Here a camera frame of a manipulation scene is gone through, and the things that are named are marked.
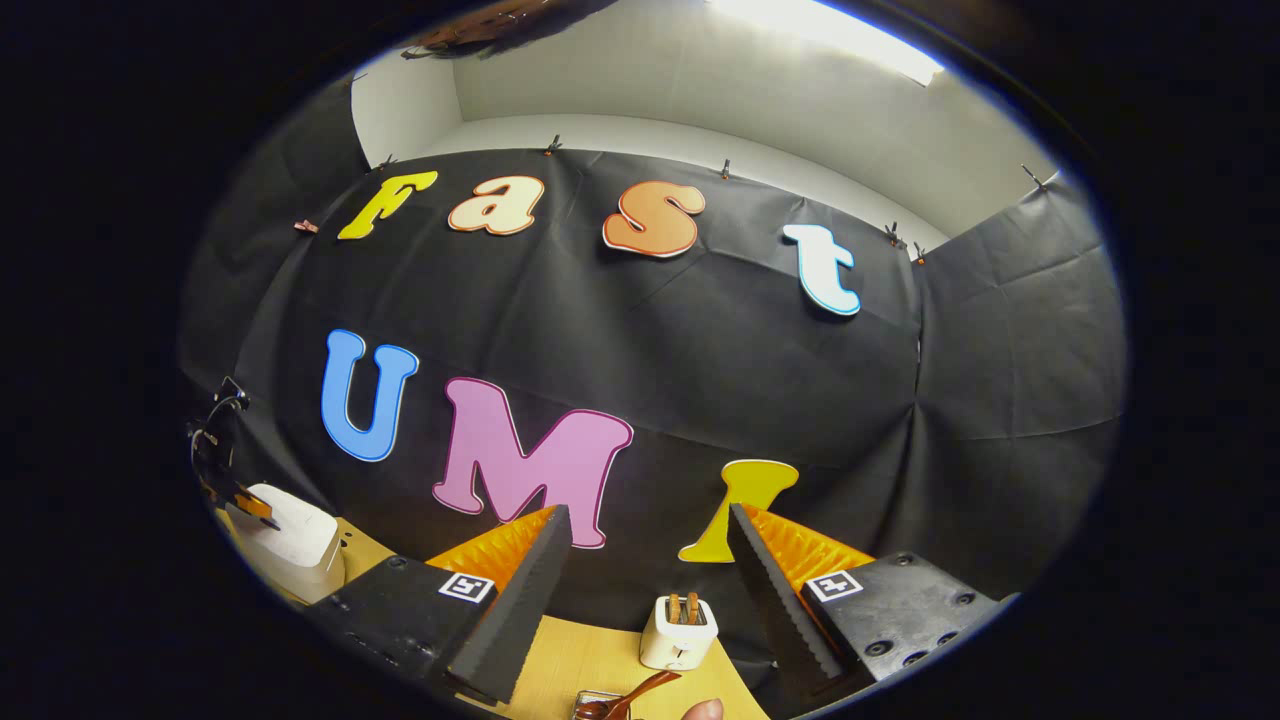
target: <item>white wall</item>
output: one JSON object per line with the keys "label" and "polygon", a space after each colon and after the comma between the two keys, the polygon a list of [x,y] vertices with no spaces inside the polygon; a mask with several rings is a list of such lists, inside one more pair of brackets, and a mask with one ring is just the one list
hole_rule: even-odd
{"label": "white wall", "polygon": [[449,60],[406,60],[392,50],[356,70],[351,115],[370,167],[408,160],[462,123]]}
{"label": "white wall", "polygon": [[[360,129],[358,115],[356,128]],[[634,152],[717,170],[728,158],[732,174],[831,205],[877,228],[897,222],[897,233],[908,242],[919,242],[925,251],[947,241],[941,231],[897,202],[817,163],[741,137],[662,120],[582,114],[490,118],[461,123],[438,135],[433,142],[422,143],[421,151],[415,155],[397,152],[396,156],[407,159],[467,150],[547,147],[557,133],[566,149]],[[364,132],[360,138],[365,142]],[[385,158],[383,151],[376,161]]]}

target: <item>wooden table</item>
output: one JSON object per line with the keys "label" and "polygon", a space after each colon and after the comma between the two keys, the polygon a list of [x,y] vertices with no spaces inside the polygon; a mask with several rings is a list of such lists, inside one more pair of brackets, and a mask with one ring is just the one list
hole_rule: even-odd
{"label": "wooden table", "polygon": [[[348,583],[392,555],[342,518],[338,518],[338,532],[347,542],[342,555]],[[513,720],[567,720],[579,691],[626,694],[654,673],[657,670],[640,664],[640,633],[544,615],[511,703],[489,710]],[[718,697],[724,703],[727,720],[768,719],[742,684],[719,641],[712,644],[696,670],[681,675],[640,696],[631,705],[631,717],[680,720],[695,703]]]}

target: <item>ceiling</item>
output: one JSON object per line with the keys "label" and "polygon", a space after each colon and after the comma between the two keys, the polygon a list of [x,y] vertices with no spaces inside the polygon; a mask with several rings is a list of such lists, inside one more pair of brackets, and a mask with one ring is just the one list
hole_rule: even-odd
{"label": "ceiling", "polygon": [[1056,164],[991,100],[806,45],[705,0],[618,0],[567,31],[453,63],[463,120],[588,113],[739,136],[824,165],[956,236]]}

